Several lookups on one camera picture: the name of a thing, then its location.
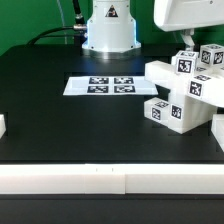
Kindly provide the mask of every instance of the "black table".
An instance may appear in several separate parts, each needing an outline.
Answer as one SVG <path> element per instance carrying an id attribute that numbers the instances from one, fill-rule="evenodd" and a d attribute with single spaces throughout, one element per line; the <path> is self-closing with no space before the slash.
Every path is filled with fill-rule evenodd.
<path id="1" fill-rule="evenodd" d="M 144 46 L 118 61 L 75 46 L 11 48 L 0 57 L 0 163 L 223 164 L 211 122 L 184 135 L 168 130 L 144 117 L 153 96 L 63 96 L 71 76 L 142 76 L 146 62 L 170 62 L 182 47 Z M 223 223 L 223 207 L 223 196 L 206 195 L 1 195 L 0 223 Z"/>

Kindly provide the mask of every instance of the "white paper sheet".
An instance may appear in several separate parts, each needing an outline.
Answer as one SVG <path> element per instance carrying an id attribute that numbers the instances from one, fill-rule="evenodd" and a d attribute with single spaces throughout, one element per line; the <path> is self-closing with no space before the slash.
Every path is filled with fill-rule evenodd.
<path id="1" fill-rule="evenodd" d="M 70 77 L 63 95 L 157 95 L 155 84 L 144 76 Z"/>

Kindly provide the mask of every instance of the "cable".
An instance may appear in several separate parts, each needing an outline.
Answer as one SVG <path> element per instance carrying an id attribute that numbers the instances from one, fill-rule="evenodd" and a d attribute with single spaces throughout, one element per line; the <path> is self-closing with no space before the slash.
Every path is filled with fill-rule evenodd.
<path id="1" fill-rule="evenodd" d="M 85 20 L 84 20 L 84 17 L 82 15 L 82 12 L 81 12 L 81 9 L 80 9 L 80 6 L 79 6 L 79 1 L 78 0 L 72 0 L 72 2 L 73 2 L 74 11 L 75 11 L 75 14 L 76 14 L 76 17 L 75 17 L 76 24 L 85 24 Z"/>
<path id="2" fill-rule="evenodd" d="M 46 36 L 41 36 L 41 37 L 39 37 L 39 39 L 38 40 L 40 40 L 40 39 L 42 39 L 42 38 L 61 38 L 61 37 L 63 37 L 63 38 L 67 38 L 67 37 L 74 37 L 74 36 L 77 36 L 77 37 L 79 37 L 80 36 L 80 34 L 66 34 L 66 35 L 46 35 Z"/>
<path id="3" fill-rule="evenodd" d="M 60 15 L 61 15 L 62 26 L 65 27 L 65 17 L 64 17 L 63 9 L 61 7 L 60 0 L 57 0 L 57 4 L 58 4 L 58 9 L 59 9 L 59 12 L 60 12 Z M 65 44 L 68 44 L 68 40 L 67 40 L 67 37 L 66 36 L 65 36 Z"/>
<path id="4" fill-rule="evenodd" d="M 47 31 L 39 34 L 38 36 L 36 36 L 32 40 L 30 40 L 27 43 L 27 45 L 34 45 L 40 38 L 43 38 L 43 36 L 46 36 L 46 35 L 48 35 L 50 33 L 55 33 L 55 32 L 58 32 L 58 31 L 63 31 L 63 30 L 73 30 L 74 31 L 74 28 L 72 26 L 65 26 L 65 27 L 59 27 L 59 28 L 47 30 Z"/>

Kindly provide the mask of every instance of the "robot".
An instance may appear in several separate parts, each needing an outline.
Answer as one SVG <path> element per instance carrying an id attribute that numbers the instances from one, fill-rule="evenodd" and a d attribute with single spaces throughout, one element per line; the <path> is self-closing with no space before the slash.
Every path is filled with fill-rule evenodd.
<path id="1" fill-rule="evenodd" d="M 136 40 L 136 21 L 130 14 L 130 0 L 93 0 L 93 14 L 87 21 L 83 54 L 103 59 L 120 59 L 141 53 Z"/>

